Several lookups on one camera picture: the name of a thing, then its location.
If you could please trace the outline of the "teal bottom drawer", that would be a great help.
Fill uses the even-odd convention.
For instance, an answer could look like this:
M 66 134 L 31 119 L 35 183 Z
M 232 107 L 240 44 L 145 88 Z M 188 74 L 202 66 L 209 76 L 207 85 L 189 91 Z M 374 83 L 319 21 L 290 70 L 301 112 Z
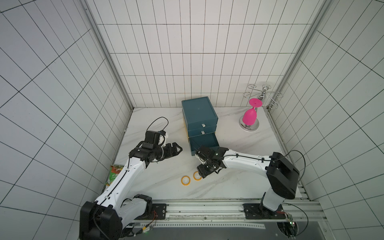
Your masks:
M 194 156 L 196 151 L 201 147 L 205 146 L 207 148 L 217 150 L 220 145 L 216 137 L 216 133 L 210 133 L 200 136 L 195 136 L 189 138 L 189 144 L 191 149 L 191 155 Z

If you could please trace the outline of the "yellow tape roll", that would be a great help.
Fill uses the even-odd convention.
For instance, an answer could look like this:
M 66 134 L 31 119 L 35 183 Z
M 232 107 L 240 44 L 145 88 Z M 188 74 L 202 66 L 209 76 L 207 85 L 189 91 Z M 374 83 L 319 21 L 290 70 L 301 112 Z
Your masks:
M 200 181 L 202 179 L 202 176 L 199 174 L 198 171 L 194 172 L 193 178 L 195 181 Z
M 191 183 L 191 179 L 189 176 L 183 176 L 181 178 L 181 183 L 183 186 L 188 186 Z

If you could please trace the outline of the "teal drawer cabinet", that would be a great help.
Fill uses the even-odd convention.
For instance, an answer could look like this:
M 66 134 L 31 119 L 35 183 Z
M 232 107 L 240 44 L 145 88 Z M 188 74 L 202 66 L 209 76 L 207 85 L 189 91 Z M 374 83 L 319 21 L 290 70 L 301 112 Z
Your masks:
M 182 101 L 182 110 L 184 116 L 184 122 L 197 122 L 204 121 L 208 119 L 219 119 L 216 111 L 208 97 L 195 98 L 190 100 Z

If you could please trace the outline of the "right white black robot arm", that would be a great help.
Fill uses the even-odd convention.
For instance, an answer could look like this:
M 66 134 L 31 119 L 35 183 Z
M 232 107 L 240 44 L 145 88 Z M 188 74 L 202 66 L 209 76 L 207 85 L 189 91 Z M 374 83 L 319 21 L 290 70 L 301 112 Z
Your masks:
M 244 204 L 246 219 L 282 220 L 284 200 L 293 200 L 299 183 L 300 172 L 281 153 L 271 156 L 254 156 L 238 153 L 228 148 L 217 150 L 201 146 L 195 153 L 201 161 L 197 167 L 199 175 L 204 179 L 212 173 L 218 174 L 222 169 L 236 169 L 259 174 L 269 181 L 269 189 L 259 204 Z

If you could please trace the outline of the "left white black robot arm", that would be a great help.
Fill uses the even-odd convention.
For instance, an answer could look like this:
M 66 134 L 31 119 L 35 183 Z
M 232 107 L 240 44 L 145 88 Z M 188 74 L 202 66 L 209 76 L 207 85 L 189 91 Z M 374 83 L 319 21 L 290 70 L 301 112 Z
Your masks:
M 81 240 L 118 240 L 133 237 L 129 228 L 136 218 L 157 218 L 152 198 L 127 194 L 135 179 L 151 162 L 160 162 L 179 155 L 182 147 L 177 143 L 166 143 L 167 133 L 146 131 L 145 140 L 130 151 L 129 158 L 121 172 L 104 192 L 93 202 L 85 202 L 80 211 Z

